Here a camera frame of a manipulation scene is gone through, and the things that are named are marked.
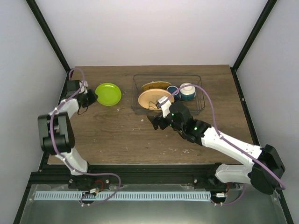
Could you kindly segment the plain cream orange plate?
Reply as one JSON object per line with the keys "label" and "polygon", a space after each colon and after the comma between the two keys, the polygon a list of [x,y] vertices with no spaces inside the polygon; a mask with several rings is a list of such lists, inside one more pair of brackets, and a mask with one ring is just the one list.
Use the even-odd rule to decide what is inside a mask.
{"label": "plain cream orange plate", "polygon": [[138,103],[141,107],[152,111],[160,111],[157,107],[157,101],[162,97],[169,97],[171,94],[163,89],[149,89],[144,91],[138,97]]}

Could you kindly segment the small lime green plate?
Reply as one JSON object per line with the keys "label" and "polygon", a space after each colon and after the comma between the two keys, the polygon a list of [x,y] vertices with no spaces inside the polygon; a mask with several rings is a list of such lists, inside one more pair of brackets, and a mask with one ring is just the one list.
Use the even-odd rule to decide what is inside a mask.
{"label": "small lime green plate", "polygon": [[104,106],[113,106],[120,102],[122,93],[120,88],[113,83],[102,83],[96,90],[97,101]]}

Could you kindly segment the black wire dish rack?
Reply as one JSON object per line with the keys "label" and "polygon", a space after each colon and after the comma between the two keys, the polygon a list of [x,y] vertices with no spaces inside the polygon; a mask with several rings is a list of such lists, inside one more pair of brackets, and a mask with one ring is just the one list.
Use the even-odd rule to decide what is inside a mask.
{"label": "black wire dish rack", "polygon": [[[153,73],[153,74],[137,74],[133,76],[131,108],[136,114],[156,114],[158,111],[143,108],[138,103],[138,97],[143,92],[142,87],[151,82],[169,82],[171,85],[179,87],[183,83],[191,83],[201,86],[202,81],[199,75],[194,74],[167,74],[167,73]],[[180,99],[189,108],[191,115],[198,115],[205,109],[204,94],[197,89],[195,98],[190,101]]]}

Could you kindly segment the dark blue enamel mug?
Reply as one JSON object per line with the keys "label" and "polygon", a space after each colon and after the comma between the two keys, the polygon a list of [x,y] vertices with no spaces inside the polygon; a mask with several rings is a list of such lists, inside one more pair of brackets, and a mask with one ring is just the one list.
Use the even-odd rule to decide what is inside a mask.
{"label": "dark blue enamel mug", "polygon": [[174,98],[179,98],[180,96],[180,92],[178,90],[178,87],[174,86],[174,85],[171,85],[171,86],[168,86],[167,89],[166,89],[170,94],[173,94],[173,97]]}

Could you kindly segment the yellow woven bamboo plate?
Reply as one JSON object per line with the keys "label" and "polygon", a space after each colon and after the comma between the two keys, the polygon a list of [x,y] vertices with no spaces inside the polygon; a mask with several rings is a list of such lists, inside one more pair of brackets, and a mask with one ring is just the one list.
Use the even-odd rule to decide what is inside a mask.
{"label": "yellow woven bamboo plate", "polygon": [[171,83],[166,81],[153,81],[149,82],[147,84],[144,84],[141,89],[142,91],[147,91],[150,89],[163,89],[166,90],[169,86],[171,86]]}

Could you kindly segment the teal and white bowl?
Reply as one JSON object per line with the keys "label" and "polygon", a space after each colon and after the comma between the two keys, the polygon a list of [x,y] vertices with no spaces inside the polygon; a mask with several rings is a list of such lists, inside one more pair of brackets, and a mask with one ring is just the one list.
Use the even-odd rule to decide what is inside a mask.
{"label": "teal and white bowl", "polygon": [[195,98],[196,88],[191,83],[182,83],[179,92],[182,100],[191,101]]}

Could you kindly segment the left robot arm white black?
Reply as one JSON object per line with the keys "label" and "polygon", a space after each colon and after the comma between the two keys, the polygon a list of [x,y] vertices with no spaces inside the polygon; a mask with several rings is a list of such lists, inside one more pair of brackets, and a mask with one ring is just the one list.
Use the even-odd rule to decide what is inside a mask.
{"label": "left robot arm white black", "polygon": [[75,148],[75,136],[70,118],[81,108],[96,102],[98,96],[88,88],[85,80],[66,83],[66,95],[53,111],[38,117],[41,149],[57,157],[69,169],[72,176],[79,176],[79,183],[86,189],[95,184],[95,176],[88,172],[89,164]]}

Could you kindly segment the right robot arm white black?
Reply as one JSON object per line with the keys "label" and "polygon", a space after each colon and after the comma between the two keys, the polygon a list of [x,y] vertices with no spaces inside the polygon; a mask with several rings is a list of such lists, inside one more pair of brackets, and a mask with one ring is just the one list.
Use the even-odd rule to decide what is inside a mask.
{"label": "right robot arm white black", "polygon": [[195,119],[181,102],[167,101],[161,113],[147,118],[155,130],[170,126],[188,142],[214,149],[239,162],[238,165],[217,164],[207,177],[211,187],[218,188],[227,182],[245,183],[271,195],[281,186],[279,180],[285,166],[275,147],[252,145],[228,136],[209,123]]}

